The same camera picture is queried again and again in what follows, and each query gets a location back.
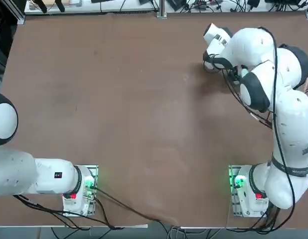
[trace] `wire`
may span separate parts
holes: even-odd
[[[154,8],[154,12],[157,12],[157,9],[156,9],[156,7],[155,7],[155,5],[154,5],[154,2],[153,2],[153,0],[150,0],[150,2],[152,3],[152,5],[153,5],[153,8]]]
[[[269,11],[271,11],[275,6],[276,6],[276,4],[274,4],[273,7],[271,9],[269,9]]]
[[[121,5],[121,7],[120,7],[120,11],[119,11],[119,12],[121,12],[121,10],[122,10],[122,8],[123,8],[123,5],[124,5],[125,1],[126,1],[126,0],[123,1],[122,5]]]
[[[217,4],[217,8],[220,10],[220,12],[223,12],[223,11],[222,11],[222,7],[221,7],[221,5],[219,5],[218,1],[215,0],[215,2],[216,2],[216,4]]]
[[[231,85],[231,83],[229,83],[229,81],[227,80],[225,74],[224,74],[224,71],[222,70],[222,74],[223,74],[223,77],[225,79],[225,83],[227,85],[227,87],[229,88],[230,92],[232,93],[232,95],[235,97],[235,99],[241,104],[241,106],[243,106],[245,108],[245,110],[250,113],[253,117],[255,117],[259,123],[265,125],[266,127],[268,128],[272,128],[270,123],[265,119],[263,118],[262,116],[260,116],[259,114],[253,112],[251,109],[249,109],[240,99],[240,97],[238,96],[238,93],[235,91],[234,87]]]
[[[105,219],[105,222],[106,222],[106,225],[111,229],[111,230],[120,230],[120,229],[123,229],[123,228],[116,228],[115,226],[111,225],[109,223],[109,220],[108,220],[108,217],[106,216],[106,213],[105,213],[105,209],[103,207],[103,204],[100,202],[99,199],[97,199],[96,197],[94,198],[94,200],[100,205],[101,209],[102,209],[102,213],[103,213],[103,216],[104,216],[104,219]]]
[[[106,233],[104,233],[102,236],[100,236],[98,239],[102,239],[103,237],[105,237],[107,235],[107,233],[109,233],[111,231],[111,229],[109,229]]]
[[[229,1],[234,2],[234,3],[236,4],[236,6],[239,6],[240,9],[241,9],[242,11],[244,11],[243,7],[239,4],[238,1],[233,1],[233,0],[229,0]]]
[[[200,234],[204,234],[205,232],[207,232],[209,229],[208,228],[206,228],[205,230],[203,230],[203,231],[201,231],[201,232],[186,232],[186,234],[187,235],[200,235]]]
[[[55,231],[53,230],[53,228],[51,228],[51,230],[52,230],[52,232],[53,232],[53,234],[54,234],[54,236],[57,238],[57,239],[60,239],[57,235],[56,235],[56,233],[55,233]],[[67,239],[67,238],[69,238],[70,236],[72,236],[73,234],[75,234],[76,232],[78,232],[80,229],[77,229],[77,230],[75,230],[75,231],[73,231],[73,232],[71,232],[69,235],[67,235],[66,237],[64,237],[63,239]]]
[[[67,235],[66,237],[64,237],[63,239],[67,239],[68,237],[72,236],[73,234],[75,234],[76,232],[78,232],[79,229],[75,230],[74,232],[71,232],[69,235]]]
[[[56,233],[54,232],[53,228],[51,228],[51,230],[52,230],[54,236],[56,237],[56,239],[60,239],[60,238],[56,235]]]
[[[288,173],[288,170],[287,170],[287,165],[286,165],[286,162],[285,162],[285,158],[284,158],[282,146],[281,146],[280,141],[279,141],[278,130],[277,130],[277,115],[276,115],[276,91],[277,91],[276,85],[277,85],[277,74],[278,74],[277,44],[276,44],[276,40],[275,40],[273,34],[269,30],[267,30],[264,27],[260,27],[260,29],[262,29],[262,30],[266,31],[268,34],[270,34],[270,36],[272,37],[273,42],[274,42],[274,51],[275,51],[275,74],[274,74],[274,92],[273,92],[273,123],[274,123],[274,132],[275,132],[275,137],[276,137],[276,140],[277,140],[277,145],[278,145],[279,153],[280,153],[280,156],[282,158],[282,162],[283,162],[283,165],[284,165],[285,173],[286,173],[286,176],[287,176],[287,179],[288,179],[288,182],[289,182],[289,185],[290,185],[290,189],[291,189],[291,192],[292,192],[292,196],[293,196],[293,207],[292,207],[288,217],[280,225],[278,225],[276,228],[270,230],[271,232],[273,232],[273,231],[276,231],[279,228],[281,228],[292,217],[292,215],[294,213],[294,210],[295,210],[295,206],[296,206],[296,199],[295,199],[294,187],[293,187],[292,181],[290,179],[290,176],[289,176],[289,173]]]
[[[120,202],[120,201],[117,200],[116,198],[112,197],[110,194],[104,192],[103,190],[101,190],[101,189],[99,189],[99,188],[97,188],[97,187],[91,186],[90,188],[91,188],[91,189],[95,189],[95,190],[101,192],[102,194],[104,194],[104,195],[107,196],[108,198],[112,199],[114,202],[118,203],[118,204],[121,205],[122,207],[124,207],[124,208],[130,210],[131,212],[133,212],[133,213],[135,213],[135,214],[137,214],[137,215],[139,215],[139,216],[141,216],[141,217],[143,217],[143,218],[145,218],[145,219],[147,219],[147,220],[154,221],[154,222],[158,222],[159,224],[161,224],[161,226],[164,228],[166,234],[168,235],[167,229],[165,228],[164,224],[163,224],[160,220],[155,219],[155,218],[152,218],[152,217],[149,217],[149,216],[146,216],[146,215],[144,215],[143,213],[140,213],[140,212],[136,211],[135,209],[133,209],[133,208],[127,206],[126,204]]]
[[[14,197],[16,199],[18,199],[19,201],[21,201],[26,206],[32,208],[32,209],[35,209],[35,210],[38,210],[38,211],[42,211],[42,212],[48,212],[48,213],[52,214],[54,217],[56,217],[57,219],[62,221],[66,226],[68,226],[69,228],[72,228],[72,229],[80,229],[82,231],[89,230],[89,229],[78,227],[77,225],[75,225],[75,223],[70,218],[68,218],[67,216],[64,216],[63,214],[72,214],[72,215],[80,216],[80,217],[83,217],[83,218],[86,218],[86,219],[89,219],[89,220],[92,220],[92,221],[99,222],[99,223],[107,225],[106,222],[103,222],[103,221],[98,220],[98,219],[90,218],[90,217],[87,217],[87,216],[84,216],[84,215],[81,215],[81,214],[78,214],[78,213],[73,213],[73,212],[69,212],[69,211],[61,211],[61,210],[53,210],[53,209],[46,208],[46,207],[44,207],[44,206],[42,206],[42,205],[40,205],[38,203],[32,203],[29,199],[25,199],[26,198],[25,196],[19,197],[19,195],[14,195]],[[64,217],[67,220],[69,220],[74,225],[74,227],[69,226],[68,223],[64,222],[62,219],[57,217],[57,215],[61,216],[61,217]]]
[[[29,3],[31,3],[37,10],[42,11],[39,7],[37,7],[38,5],[36,3],[34,3],[32,0],[27,0]],[[51,7],[49,9],[47,9],[46,12],[50,11],[51,8],[55,5],[55,1],[54,3],[51,5]]]
[[[206,8],[209,8],[209,9],[212,10],[212,12],[215,12],[210,6],[206,6]]]
[[[297,11],[297,10],[300,9],[300,7],[298,7],[297,9],[293,9],[293,8],[290,6],[290,4],[288,4],[288,7],[289,7],[292,11]]]
[[[214,236],[216,236],[216,235],[220,232],[220,230],[221,230],[221,229],[218,229],[217,232],[215,232],[213,235],[210,236],[210,238],[207,238],[207,239],[212,239]]]

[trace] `white robot link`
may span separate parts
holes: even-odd
[[[94,199],[90,187],[96,183],[89,168],[62,159],[34,158],[2,146],[13,138],[17,127],[14,105],[0,94],[0,196],[62,194],[64,211],[87,216]]]
[[[260,112],[273,110],[275,44],[262,28],[244,28],[232,35],[227,28],[210,24],[204,33],[208,44],[203,60],[206,68],[240,70],[240,98]],[[241,68],[247,66],[250,72]],[[298,90],[308,77],[308,56],[299,48],[277,48],[276,130],[295,201],[308,189],[308,96]],[[260,217],[268,201],[281,209],[293,205],[273,128],[273,154],[269,163],[244,165],[234,184],[244,217]]]

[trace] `black cable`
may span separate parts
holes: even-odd
[[[106,215],[106,213],[105,213],[105,209],[104,209],[103,204],[101,203],[101,201],[100,201],[99,199],[97,199],[96,197],[94,198],[94,200],[100,205],[107,226],[108,226],[111,230],[120,230],[120,229],[123,229],[123,228],[116,228],[115,226],[111,225],[111,224],[109,223],[108,217],[107,217],[107,215]]]
[[[217,0],[215,0],[215,2],[216,2],[216,4],[217,4],[217,8],[220,10],[220,12],[223,12],[223,11],[222,11],[222,6],[221,6],[221,5],[219,5],[219,3],[218,3],[218,1],[217,1]]]
[[[292,215],[294,213],[294,210],[295,210],[295,206],[296,206],[296,199],[295,199],[294,187],[293,187],[292,181],[290,179],[290,176],[289,176],[289,173],[288,173],[288,170],[287,170],[287,165],[286,165],[286,162],[285,162],[285,158],[284,158],[282,146],[281,146],[280,141],[279,141],[278,130],[277,130],[277,121],[276,121],[277,120],[276,119],[276,117],[277,117],[277,115],[276,115],[276,90],[277,90],[276,89],[276,85],[277,85],[277,74],[278,74],[277,44],[276,44],[276,40],[275,40],[273,34],[269,30],[267,30],[264,27],[260,27],[260,29],[262,29],[262,30],[266,31],[268,34],[270,34],[270,36],[272,37],[273,42],[274,42],[275,74],[274,74],[274,92],[273,92],[273,123],[274,123],[273,124],[273,128],[274,128],[274,132],[275,132],[275,136],[276,136],[276,140],[277,140],[277,145],[278,145],[279,153],[280,153],[280,156],[282,158],[282,162],[283,162],[283,165],[284,165],[285,173],[286,173],[286,176],[287,176],[287,179],[288,179],[288,182],[289,182],[289,185],[290,185],[290,189],[291,189],[291,192],[292,192],[292,196],[293,196],[293,207],[292,207],[288,217],[280,225],[278,225],[276,228],[270,230],[271,232],[274,232],[274,231],[278,230],[279,228],[281,228],[292,217]]]
[[[242,11],[244,11],[243,7],[239,4],[238,1],[233,1],[233,0],[229,0],[229,1],[231,1],[231,2],[233,2],[233,3],[235,3],[235,4],[237,4],[237,6],[239,6],[240,9],[241,9]]]
[[[210,6],[206,6],[206,8],[209,8],[209,9],[212,10],[212,12],[215,12]]]
[[[52,233],[54,234],[55,238],[56,238],[56,239],[60,239],[60,238],[56,235],[56,233],[54,232],[53,228],[51,228],[51,230],[52,230]]]
[[[100,236],[98,239],[102,239],[103,237],[106,236],[107,233],[109,233],[111,231],[111,229],[109,229],[106,233],[104,233],[102,236]]]
[[[183,228],[181,228],[181,227],[176,228],[175,226],[171,226],[171,228],[169,229],[169,231],[168,231],[168,233],[167,233],[167,234],[169,235],[169,238],[171,238],[170,233],[171,233],[172,230],[177,230],[177,231],[182,232],[182,233],[184,234],[184,236],[185,236],[185,239],[188,239],[187,234],[196,234],[196,233],[187,233],[187,232],[185,232],[185,230],[184,230]]]
[[[208,233],[207,233],[207,236],[206,236],[206,239],[208,239],[208,236],[210,234],[210,232],[212,231],[212,229],[209,229]]]
[[[269,9],[269,11],[271,11],[275,6],[276,6],[276,4],[274,4],[273,7],[271,9]]]
[[[238,96],[238,93],[235,91],[234,87],[228,82],[228,80],[227,80],[227,78],[226,78],[226,76],[225,76],[223,70],[222,70],[222,74],[223,74],[223,77],[224,77],[224,80],[225,80],[225,83],[226,83],[227,87],[229,88],[230,92],[231,92],[232,95],[235,97],[235,99],[241,104],[241,106],[244,107],[245,110],[246,110],[248,113],[252,114],[253,116],[256,116],[256,117],[258,118],[258,122],[260,122],[261,124],[263,124],[263,125],[265,125],[266,127],[268,127],[268,128],[271,129],[271,128],[272,128],[271,125],[269,124],[269,122],[268,122],[265,118],[263,118],[261,115],[255,113],[255,112],[253,112],[251,109],[249,109],[249,108],[241,101],[241,99],[240,99],[240,97]]]
[[[136,211],[135,209],[133,209],[133,208],[127,206],[126,204],[120,202],[120,201],[117,200],[116,198],[112,197],[110,194],[104,192],[103,190],[101,190],[101,189],[99,189],[99,188],[97,188],[97,187],[91,186],[90,188],[91,188],[91,189],[95,189],[95,190],[101,192],[102,194],[104,194],[104,195],[107,196],[108,198],[112,199],[114,202],[118,203],[118,204],[121,205],[122,207],[124,207],[124,208],[130,210],[131,212],[133,212],[133,213],[135,213],[135,214],[137,214],[137,215],[139,215],[139,216],[141,216],[141,217],[143,217],[143,218],[145,218],[145,219],[147,219],[147,220],[154,221],[154,222],[158,222],[159,224],[162,225],[162,227],[164,228],[165,232],[168,234],[167,229],[165,228],[164,224],[163,224],[160,220],[155,219],[155,218],[152,218],[152,217],[149,217],[149,216],[146,216],[146,215],[144,215],[143,213],[140,213],[140,212]]]
[[[40,8],[37,7],[37,4],[34,3],[32,0],[27,0],[27,1],[30,2],[37,10],[42,11]],[[55,5],[55,1],[54,1],[54,3],[51,5],[51,7],[46,11],[46,13],[47,13],[48,11],[50,11],[51,8],[52,8],[54,5]]]
[[[210,238],[214,237],[219,231],[220,231],[220,229],[218,229],[213,235],[211,235]]]
[[[123,5],[124,5],[125,1],[126,1],[126,0],[124,0],[124,1],[123,1],[122,5],[121,5],[121,7],[120,7],[120,11],[119,11],[119,12],[121,12],[122,7],[123,7]]]
[[[32,209],[35,209],[35,210],[38,210],[38,211],[42,211],[42,212],[48,212],[48,213],[50,213],[50,214],[53,215],[55,218],[57,218],[58,220],[60,220],[64,225],[66,225],[67,227],[69,227],[69,228],[71,228],[71,229],[80,229],[80,230],[82,230],[82,231],[88,231],[88,230],[89,230],[89,229],[80,228],[80,227],[77,226],[70,218],[64,216],[63,214],[60,214],[60,213],[52,213],[52,212],[50,212],[50,211],[46,211],[45,209],[38,208],[38,207],[34,206],[33,204],[28,203],[28,202],[26,202],[26,201],[20,199],[18,196],[14,196],[14,197],[17,198],[18,200],[20,200],[20,201],[21,201],[23,204],[25,204],[26,206],[32,208]],[[61,217],[63,217],[63,218],[65,218],[65,219],[67,219],[67,220],[69,220],[69,221],[74,225],[74,227],[73,227],[73,226],[70,226],[68,223],[66,223],[63,219],[59,218],[57,215],[58,215],[58,216],[61,216]]]
[[[55,231],[53,230],[53,228],[51,228],[51,230],[52,230],[52,232],[53,232],[53,234],[54,234],[54,236],[57,238],[57,239],[60,239],[57,235],[56,235],[56,233],[55,233]],[[70,236],[72,236],[73,234],[75,234],[76,232],[78,232],[79,231],[79,229],[77,229],[77,230],[75,230],[75,231],[73,231],[73,232],[71,232],[69,235],[67,235],[66,237],[64,237],[63,239],[67,239],[67,238],[69,238]]]
[[[297,10],[300,9],[300,7],[298,7],[297,9],[293,9],[293,8],[290,6],[290,4],[288,4],[288,7],[289,7],[292,11],[297,11]]]
[[[150,2],[152,3],[152,5],[153,5],[153,8],[154,8],[154,12],[157,12],[157,9],[156,9],[156,7],[155,7],[155,5],[154,5],[154,2],[153,2],[153,0],[150,0]]]
[[[73,213],[73,212],[69,212],[69,211],[62,211],[62,210],[53,210],[53,209],[49,209],[49,208],[46,208],[38,203],[32,203],[30,202],[30,200],[28,199],[28,201],[26,201],[25,199],[21,199],[20,197],[18,197],[18,195],[14,195],[15,198],[17,198],[19,201],[21,201],[23,204],[25,204],[26,206],[30,207],[30,208],[33,208],[35,210],[38,210],[38,211],[43,211],[43,212],[48,212],[48,213],[51,213],[53,214],[55,217],[57,217],[56,215],[59,215],[61,217],[64,217],[66,218],[67,220],[69,220],[71,223],[74,224],[74,222],[64,216],[63,214],[66,213],[66,214],[72,214],[72,215],[76,215],[76,216],[80,216],[80,217],[83,217],[83,218],[86,218],[86,219],[89,219],[89,220],[92,220],[92,221],[95,221],[95,222],[99,222],[99,223],[102,223],[104,225],[107,225],[106,222],[103,222],[101,220],[98,220],[98,219],[94,219],[94,218],[90,218],[90,217],[87,217],[87,216],[84,216],[84,215],[81,215],[81,214],[78,214],[78,213]],[[83,229],[83,228],[80,228],[78,226],[75,225],[75,228],[74,229],[80,229],[82,231],[87,231],[86,229]]]

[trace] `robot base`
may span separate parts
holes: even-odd
[[[78,213],[83,216],[91,216],[95,213],[94,196],[96,190],[90,189],[90,186],[97,187],[98,165],[77,165],[82,174],[81,187],[77,194],[70,195],[70,198],[62,196],[63,210]],[[64,213],[67,217],[78,217],[77,215]]]
[[[265,213],[268,207],[268,198],[257,199],[249,186],[250,168],[251,165],[229,165],[228,167],[233,214],[237,217],[258,218]],[[240,188],[236,187],[237,180],[242,183]]]

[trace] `tabletop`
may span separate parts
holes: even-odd
[[[221,75],[203,70],[202,35],[211,22],[232,32],[262,25],[278,44],[308,54],[308,21],[298,12],[28,17],[17,28],[1,89],[19,114],[8,146],[98,164],[99,187],[173,225],[250,226],[252,219],[228,214],[228,165],[268,161],[272,132],[234,100]],[[31,198],[62,208],[60,195]],[[112,224],[147,222],[100,200]],[[95,218],[102,219],[99,209]],[[0,225],[60,224],[0,197]],[[308,228],[308,191],[286,226]]]

